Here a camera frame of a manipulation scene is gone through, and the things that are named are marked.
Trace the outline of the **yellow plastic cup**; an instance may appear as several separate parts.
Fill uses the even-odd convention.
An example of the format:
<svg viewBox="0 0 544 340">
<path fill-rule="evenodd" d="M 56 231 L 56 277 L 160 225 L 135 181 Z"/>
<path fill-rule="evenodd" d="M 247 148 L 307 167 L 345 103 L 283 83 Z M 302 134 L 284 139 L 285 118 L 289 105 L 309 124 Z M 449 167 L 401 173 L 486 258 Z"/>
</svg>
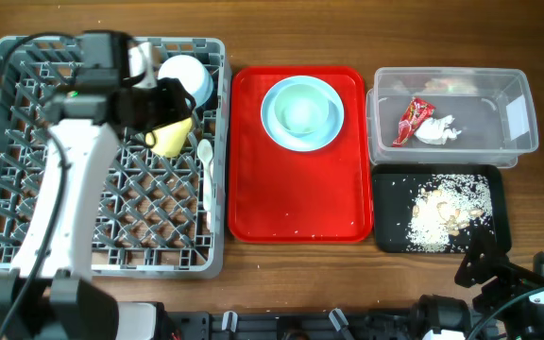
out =
<svg viewBox="0 0 544 340">
<path fill-rule="evenodd" d="M 175 158 L 183 148 L 192 127 L 193 119 L 187 118 L 148 132 L 144 136 L 145 142 L 150 146 L 150 150 L 154 154 L 166 158 Z"/>
</svg>

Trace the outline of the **light blue bowl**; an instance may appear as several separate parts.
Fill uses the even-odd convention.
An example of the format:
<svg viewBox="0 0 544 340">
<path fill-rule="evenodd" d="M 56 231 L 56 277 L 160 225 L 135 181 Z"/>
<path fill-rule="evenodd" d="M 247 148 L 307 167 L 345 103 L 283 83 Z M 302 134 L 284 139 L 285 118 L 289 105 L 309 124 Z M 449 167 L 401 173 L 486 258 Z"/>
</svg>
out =
<svg viewBox="0 0 544 340">
<path fill-rule="evenodd" d="M 213 94 L 213 77 L 195 57 L 178 55 L 166 60 L 158 72 L 158 79 L 163 78 L 177 78 L 197 107 L 203 106 Z"/>
</svg>

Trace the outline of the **white plastic spoon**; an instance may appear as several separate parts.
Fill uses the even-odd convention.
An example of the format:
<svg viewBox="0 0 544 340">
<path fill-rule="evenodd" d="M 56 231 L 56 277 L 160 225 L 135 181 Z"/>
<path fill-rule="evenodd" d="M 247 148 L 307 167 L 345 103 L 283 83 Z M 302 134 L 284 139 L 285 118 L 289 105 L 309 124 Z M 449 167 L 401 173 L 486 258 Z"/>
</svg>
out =
<svg viewBox="0 0 544 340">
<path fill-rule="evenodd" d="M 213 163 L 213 146 L 207 139 L 202 139 L 197 146 L 197 157 L 203 167 L 203 209 L 206 212 L 206 226 L 209 230 L 212 224 L 213 209 L 213 175 L 211 171 Z"/>
</svg>

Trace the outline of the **white tissue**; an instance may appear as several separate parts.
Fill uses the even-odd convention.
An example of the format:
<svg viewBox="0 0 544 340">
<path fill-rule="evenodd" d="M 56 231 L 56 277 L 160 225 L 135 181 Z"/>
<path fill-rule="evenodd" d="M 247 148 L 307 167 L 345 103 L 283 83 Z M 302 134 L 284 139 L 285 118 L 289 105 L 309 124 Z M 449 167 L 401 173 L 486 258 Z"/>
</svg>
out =
<svg viewBox="0 0 544 340">
<path fill-rule="evenodd" d="M 444 145 L 447 140 L 456 140 L 462 133 L 451 124 L 455 118 L 452 115 L 443 118 L 429 118 L 425 120 L 415 132 L 415 136 L 424 144 Z"/>
</svg>

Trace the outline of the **red strawberry snack wrapper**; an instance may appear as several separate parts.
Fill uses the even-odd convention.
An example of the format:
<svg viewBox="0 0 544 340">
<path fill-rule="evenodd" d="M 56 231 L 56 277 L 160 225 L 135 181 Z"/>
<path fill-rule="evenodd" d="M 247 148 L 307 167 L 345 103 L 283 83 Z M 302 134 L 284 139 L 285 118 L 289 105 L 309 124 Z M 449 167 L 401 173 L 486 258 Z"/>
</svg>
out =
<svg viewBox="0 0 544 340">
<path fill-rule="evenodd" d="M 426 100 L 413 97 L 398 124 L 398 136 L 393 147 L 402 147 L 415 134 L 423 122 L 434 114 L 435 106 Z"/>
</svg>

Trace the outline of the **green bowl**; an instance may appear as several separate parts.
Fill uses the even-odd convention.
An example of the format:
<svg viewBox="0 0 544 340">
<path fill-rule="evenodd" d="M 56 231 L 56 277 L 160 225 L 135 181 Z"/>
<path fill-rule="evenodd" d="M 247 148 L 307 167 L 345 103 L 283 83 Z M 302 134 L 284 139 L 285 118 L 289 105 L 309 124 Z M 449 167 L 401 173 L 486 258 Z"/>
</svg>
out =
<svg viewBox="0 0 544 340">
<path fill-rule="evenodd" d="M 315 132 L 325 124 L 330 102 L 319 87 L 297 83 L 280 89 L 273 110 L 284 130 L 302 136 Z"/>
</svg>

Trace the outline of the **light blue plate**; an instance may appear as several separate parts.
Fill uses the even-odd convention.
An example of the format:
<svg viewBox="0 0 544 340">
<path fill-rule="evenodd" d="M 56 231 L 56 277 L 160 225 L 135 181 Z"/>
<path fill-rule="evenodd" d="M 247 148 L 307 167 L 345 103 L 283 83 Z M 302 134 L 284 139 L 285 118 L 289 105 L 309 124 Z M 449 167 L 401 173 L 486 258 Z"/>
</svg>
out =
<svg viewBox="0 0 544 340">
<path fill-rule="evenodd" d="M 276 119 L 274 100 L 286 85 L 310 84 L 319 87 L 330 102 L 329 116 L 325 124 L 315 132 L 296 136 L 288 133 Z M 261 121 L 267 135 L 277 144 L 296 152 L 311 152 L 330 144 L 341 131 L 345 120 L 345 108 L 338 92 L 327 82 L 314 76 L 289 76 L 271 87 L 263 98 Z"/>
</svg>

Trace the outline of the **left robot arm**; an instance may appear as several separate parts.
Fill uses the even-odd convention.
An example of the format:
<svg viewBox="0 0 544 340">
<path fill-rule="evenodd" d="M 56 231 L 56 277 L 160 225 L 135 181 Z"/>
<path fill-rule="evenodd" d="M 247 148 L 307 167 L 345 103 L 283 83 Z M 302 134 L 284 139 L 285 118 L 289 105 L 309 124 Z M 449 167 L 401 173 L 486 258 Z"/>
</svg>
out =
<svg viewBox="0 0 544 340">
<path fill-rule="evenodd" d="M 77 43 L 81 66 L 43 106 L 46 165 L 25 239 L 0 276 L 0 338 L 176 339 L 161 303 L 120 302 L 93 285 L 92 241 L 121 132 L 188 119 L 196 103 L 174 78 L 143 86 L 130 72 L 131 35 L 88 30 Z"/>
</svg>

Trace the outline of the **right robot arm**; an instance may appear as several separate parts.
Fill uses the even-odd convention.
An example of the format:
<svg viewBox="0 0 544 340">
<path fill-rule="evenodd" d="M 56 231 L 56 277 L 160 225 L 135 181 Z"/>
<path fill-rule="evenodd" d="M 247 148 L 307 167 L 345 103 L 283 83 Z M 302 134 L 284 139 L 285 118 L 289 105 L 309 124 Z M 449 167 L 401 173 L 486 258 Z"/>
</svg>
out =
<svg viewBox="0 0 544 340">
<path fill-rule="evenodd" d="M 482 286 L 468 306 L 463 300 L 422 296 L 410 313 L 413 339 L 489 339 L 486 327 L 504 326 L 504 339 L 544 339 L 544 252 L 528 270 L 511 263 L 495 236 L 479 229 L 472 234 L 454 281 L 470 288 Z"/>
</svg>

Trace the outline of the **grey dishwasher rack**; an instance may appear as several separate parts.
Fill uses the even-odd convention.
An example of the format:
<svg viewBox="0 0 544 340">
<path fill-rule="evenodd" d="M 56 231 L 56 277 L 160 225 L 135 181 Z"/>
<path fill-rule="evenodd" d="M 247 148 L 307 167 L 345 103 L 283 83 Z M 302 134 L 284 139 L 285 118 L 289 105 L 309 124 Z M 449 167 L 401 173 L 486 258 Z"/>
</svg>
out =
<svg viewBox="0 0 544 340">
<path fill-rule="evenodd" d="M 223 263 L 226 143 L 232 71 L 216 38 L 149 37 L 156 60 L 197 58 L 213 92 L 193 118 L 175 158 L 123 136 L 106 176 L 93 236 L 93 272 L 133 278 L 210 279 Z M 46 163 L 43 104 L 81 63 L 79 47 L 62 37 L 0 40 L 0 272 L 21 248 Z M 196 151 L 213 148 L 212 224 L 203 209 L 203 167 Z"/>
</svg>

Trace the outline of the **spilled rice pile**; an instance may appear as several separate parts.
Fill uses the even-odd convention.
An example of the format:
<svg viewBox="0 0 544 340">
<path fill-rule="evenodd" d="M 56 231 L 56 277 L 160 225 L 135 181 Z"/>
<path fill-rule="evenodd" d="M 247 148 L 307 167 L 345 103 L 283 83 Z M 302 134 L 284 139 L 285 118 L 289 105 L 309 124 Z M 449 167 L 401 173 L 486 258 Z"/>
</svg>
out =
<svg viewBox="0 0 544 340">
<path fill-rule="evenodd" d="M 438 174 L 420 184 L 406 225 L 411 252 L 461 253 L 474 232 L 493 228 L 489 181 L 482 175 Z"/>
</svg>

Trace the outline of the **black tray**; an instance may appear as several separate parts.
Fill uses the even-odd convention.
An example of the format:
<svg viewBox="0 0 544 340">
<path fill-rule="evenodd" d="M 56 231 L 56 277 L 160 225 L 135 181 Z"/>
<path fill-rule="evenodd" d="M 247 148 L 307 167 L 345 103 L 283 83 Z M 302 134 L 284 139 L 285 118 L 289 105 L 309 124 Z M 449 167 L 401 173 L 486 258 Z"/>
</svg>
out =
<svg viewBox="0 0 544 340">
<path fill-rule="evenodd" d="M 385 164 L 372 172 L 372 194 L 375 241 L 389 253 L 422 253 L 407 251 L 406 225 L 411 218 L 417 188 L 432 175 L 482 175 L 489 181 L 493 208 L 493 228 L 499 249 L 512 247 L 502 176 L 493 165 L 481 164 Z"/>
</svg>

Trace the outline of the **clear plastic bin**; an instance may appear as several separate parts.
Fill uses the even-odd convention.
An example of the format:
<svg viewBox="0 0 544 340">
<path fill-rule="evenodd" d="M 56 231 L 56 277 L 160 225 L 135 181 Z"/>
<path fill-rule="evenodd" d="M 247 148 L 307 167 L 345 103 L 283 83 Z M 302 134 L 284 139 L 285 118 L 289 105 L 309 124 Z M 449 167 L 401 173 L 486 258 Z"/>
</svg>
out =
<svg viewBox="0 0 544 340">
<path fill-rule="evenodd" d="M 445 144 L 411 137 L 392 146 L 401 116 L 414 98 L 435 106 L 434 119 L 452 116 L 461 132 Z M 366 96 L 370 161 L 480 163 L 509 168 L 539 145 L 536 110 L 526 75 L 518 69 L 383 67 Z"/>
</svg>

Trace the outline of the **red plastic tray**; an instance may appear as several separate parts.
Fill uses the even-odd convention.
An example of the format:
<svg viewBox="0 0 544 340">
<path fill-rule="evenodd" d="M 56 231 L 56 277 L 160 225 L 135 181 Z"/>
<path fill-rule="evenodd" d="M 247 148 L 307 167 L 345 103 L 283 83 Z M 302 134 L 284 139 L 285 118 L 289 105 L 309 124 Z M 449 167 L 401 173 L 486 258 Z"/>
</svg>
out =
<svg viewBox="0 0 544 340">
<path fill-rule="evenodd" d="M 279 81 L 319 78 L 338 93 L 345 120 L 327 146 L 296 152 L 265 132 L 261 106 Z M 373 229 L 365 83 L 347 66 L 250 66 L 231 88 L 227 220 L 248 243 L 357 243 Z"/>
</svg>

